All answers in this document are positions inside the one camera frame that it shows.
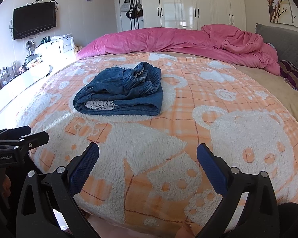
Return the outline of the left hand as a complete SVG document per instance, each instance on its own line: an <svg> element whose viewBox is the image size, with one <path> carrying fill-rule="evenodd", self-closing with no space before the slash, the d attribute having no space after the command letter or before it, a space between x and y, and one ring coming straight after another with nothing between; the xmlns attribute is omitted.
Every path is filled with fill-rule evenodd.
<svg viewBox="0 0 298 238"><path fill-rule="evenodd" d="M4 180L2 181L2 192L1 192L4 198L7 198L10 196L11 194L10 187L11 187L11 180L7 175L5 175Z"/></svg>

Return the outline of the right hand red nails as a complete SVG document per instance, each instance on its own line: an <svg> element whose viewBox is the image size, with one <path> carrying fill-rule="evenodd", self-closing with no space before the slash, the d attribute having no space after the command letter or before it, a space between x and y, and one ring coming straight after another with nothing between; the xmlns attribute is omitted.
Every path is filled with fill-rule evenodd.
<svg viewBox="0 0 298 238"><path fill-rule="evenodd" d="M184 223L182 228L184 229L184 237L195 237L194 232L189 224Z"/></svg>

